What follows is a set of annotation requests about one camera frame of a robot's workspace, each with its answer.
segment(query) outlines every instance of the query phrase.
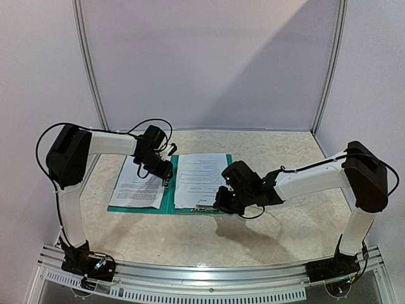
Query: beige speckled floor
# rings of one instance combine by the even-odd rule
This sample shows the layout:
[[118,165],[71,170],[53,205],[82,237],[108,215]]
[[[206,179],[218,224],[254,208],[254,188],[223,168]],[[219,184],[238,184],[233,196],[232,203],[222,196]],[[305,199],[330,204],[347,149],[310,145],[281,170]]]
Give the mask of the beige speckled floor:
[[[323,158],[310,133],[178,131],[178,153],[230,153],[260,176],[281,165]],[[163,265],[253,266],[333,255],[349,218],[339,189],[268,207],[256,220],[228,215],[148,215],[107,212],[123,156],[100,157],[82,194],[84,229],[92,250],[119,260]],[[246,216],[260,212],[249,207]]]

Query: green clipboard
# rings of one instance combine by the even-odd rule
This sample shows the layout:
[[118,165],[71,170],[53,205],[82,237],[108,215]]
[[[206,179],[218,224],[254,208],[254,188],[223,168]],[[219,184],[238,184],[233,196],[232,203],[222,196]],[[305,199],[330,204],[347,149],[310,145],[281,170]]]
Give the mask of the green clipboard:
[[[176,189],[176,176],[177,176],[177,164],[178,155],[173,155],[171,157],[171,162],[173,163],[173,178],[170,180],[168,189],[163,193],[162,202],[160,208],[132,208],[132,207],[115,207],[108,206],[108,212],[124,212],[124,213],[152,213],[152,214],[179,214],[179,213],[190,213],[190,214],[223,214],[222,212],[193,212],[191,209],[176,209],[175,208],[175,189]],[[228,165],[232,163],[232,155],[227,154]]]

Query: paper document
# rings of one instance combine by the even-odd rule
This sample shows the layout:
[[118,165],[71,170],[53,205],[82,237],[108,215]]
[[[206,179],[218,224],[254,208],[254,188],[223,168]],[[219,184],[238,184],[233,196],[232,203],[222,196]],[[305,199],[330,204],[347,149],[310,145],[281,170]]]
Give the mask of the paper document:
[[133,157],[127,157],[121,169],[109,206],[160,208],[163,192],[162,179],[149,174],[145,179],[137,175],[138,165]]
[[228,166],[226,154],[191,154],[178,157],[175,208],[212,206],[220,186],[222,171]]

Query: white wall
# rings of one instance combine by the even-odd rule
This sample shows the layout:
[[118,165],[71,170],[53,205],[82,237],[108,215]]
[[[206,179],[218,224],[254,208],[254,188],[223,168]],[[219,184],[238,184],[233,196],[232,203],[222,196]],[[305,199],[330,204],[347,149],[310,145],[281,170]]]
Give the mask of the white wall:
[[[0,11],[0,302],[19,304],[42,245],[58,232],[36,140],[55,122],[99,123],[72,2],[2,1]],[[46,138],[42,156],[52,141]]]
[[309,130],[338,0],[87,0],[110,127]]
[[[405,303],[404,21],[403,0],[349,1],[332,90],[317,135],[328,155],[359,140],[402,177],[370,231],[399,303]],[[392,186],[395,179],[389,181]]]

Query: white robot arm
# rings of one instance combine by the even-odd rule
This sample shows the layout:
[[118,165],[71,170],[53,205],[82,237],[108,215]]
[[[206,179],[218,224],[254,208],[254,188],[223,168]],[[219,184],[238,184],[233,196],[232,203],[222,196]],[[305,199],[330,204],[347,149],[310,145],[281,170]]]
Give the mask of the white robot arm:
[[153,125],[139,136],[85,130],[73,124],[62,128],[47,154],[46,165],[48,176],[56,186],[62,226],[60,243],[66,254],[63,270],[105,281],[111,281],[115,272],[112,257],[90,251],[85,238],[80,212],[80,188],[88,156],[134,156],[135,164],[143,165],[149,174],[162,178],[164,184],[173,175],[173,165],[165,160],[165,156],[173,154],[176,149],[175,144],[168,144],[166,134]]
[[237,161],[222,172],[228,187],[219,188],[214,208],[243,216],[245,207],[250,205],[262,206],[264,212],[265,206],[282,204],[296,196],[351,187],[356,206],[339,239],[335,256],[307,264],[311,282],[331,279],[359,271],[356,255],[360,249],[364,253],[363,241],[368,230],[377,213],[388,203],[387,168],[396,174],[357,141],[319,163],[293,170],[282,166],[263,179],[243,161]]

